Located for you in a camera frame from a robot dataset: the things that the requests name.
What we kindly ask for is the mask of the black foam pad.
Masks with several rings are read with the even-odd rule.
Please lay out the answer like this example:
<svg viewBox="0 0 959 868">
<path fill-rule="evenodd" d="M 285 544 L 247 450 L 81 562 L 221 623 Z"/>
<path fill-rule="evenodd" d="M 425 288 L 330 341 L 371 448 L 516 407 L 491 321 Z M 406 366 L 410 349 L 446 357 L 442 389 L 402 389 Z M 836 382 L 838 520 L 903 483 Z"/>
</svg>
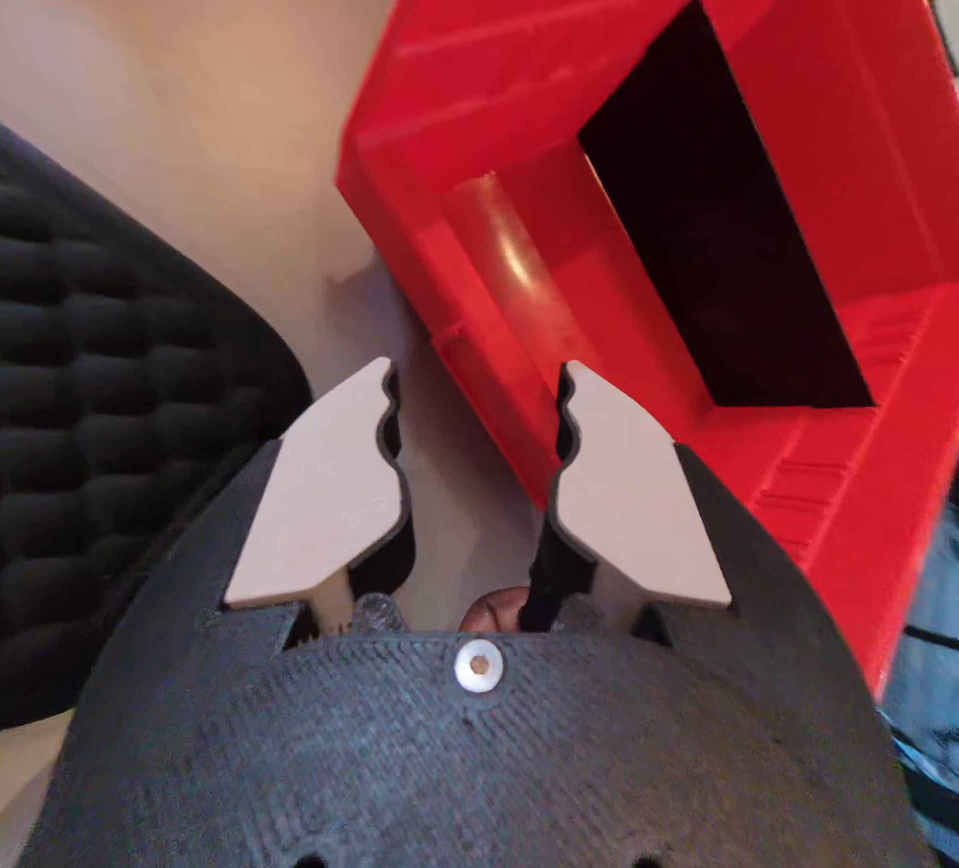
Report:
<svg viewBox="0 0 959 868">
<path fill-rule="evenodd" d="M 1 724 L 67 712 L 157 561 L 313 402 L 269 323 L 1 131 Z"/>
</svg>

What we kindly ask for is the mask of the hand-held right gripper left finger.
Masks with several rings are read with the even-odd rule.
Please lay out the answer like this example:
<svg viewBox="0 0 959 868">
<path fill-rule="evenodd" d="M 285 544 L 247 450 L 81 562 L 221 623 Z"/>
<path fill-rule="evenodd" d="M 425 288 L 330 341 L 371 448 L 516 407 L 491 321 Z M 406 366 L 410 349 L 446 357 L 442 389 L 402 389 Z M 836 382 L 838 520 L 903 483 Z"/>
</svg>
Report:
<svg viewBox="0 0 959 868">
<path fill-rule="evenodd" d="M 407 581 L 416 547 L 399 409 L 398 371 L 379 357 L 286 430 L 227 609 L 303 602 L 317 622 L 354 622 L 362 598 L 390 597 Z"/>
</svg>

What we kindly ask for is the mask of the black bin divider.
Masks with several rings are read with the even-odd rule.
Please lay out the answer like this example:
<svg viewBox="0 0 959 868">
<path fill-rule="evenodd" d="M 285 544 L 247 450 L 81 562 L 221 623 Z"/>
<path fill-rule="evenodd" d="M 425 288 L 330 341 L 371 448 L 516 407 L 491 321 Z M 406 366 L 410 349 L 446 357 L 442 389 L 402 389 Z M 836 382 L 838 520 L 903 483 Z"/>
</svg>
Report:
<svg viewBox="0 0 959 868">
<path fill-rule="evenodd" d="M 874 406 L 702 0 L 577 138 L 713 403 Z"/>
</svg>

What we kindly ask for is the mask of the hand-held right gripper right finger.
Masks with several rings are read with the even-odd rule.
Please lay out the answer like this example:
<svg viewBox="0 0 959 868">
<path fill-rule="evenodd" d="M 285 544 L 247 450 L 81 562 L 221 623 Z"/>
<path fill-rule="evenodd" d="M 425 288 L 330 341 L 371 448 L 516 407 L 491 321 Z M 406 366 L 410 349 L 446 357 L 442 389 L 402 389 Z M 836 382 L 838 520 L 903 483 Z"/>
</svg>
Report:
<svg viewBox="0 0 959 868">
<path fill-rule="evenodd" d="M 524 630 L 550 631 L 574 596 L 620 632 L 638 631 L 657 602 L 729 610 L 732 593 L 669 432 L 583 362 L 561 366 L 558 389 L 559 466 Z"/>
</svg>

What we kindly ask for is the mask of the red divided plastic bin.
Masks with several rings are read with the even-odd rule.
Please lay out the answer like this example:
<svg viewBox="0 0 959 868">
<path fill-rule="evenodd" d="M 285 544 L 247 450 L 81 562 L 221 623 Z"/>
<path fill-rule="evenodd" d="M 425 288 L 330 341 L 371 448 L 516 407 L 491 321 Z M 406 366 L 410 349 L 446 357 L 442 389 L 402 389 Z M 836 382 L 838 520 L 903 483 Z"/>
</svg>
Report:
<svg viewBox="0 0 959 868">
<path fill-rule="evenodd" d="M 337 185 L 545 505 L 560 367 L 689 444 L 885 687 L 957 459 L 957 94 L 927 0 L 702 0 L 874 399 L 723 407 L 577 134 L 690 0 L 396 0 Z"/>
</svg>

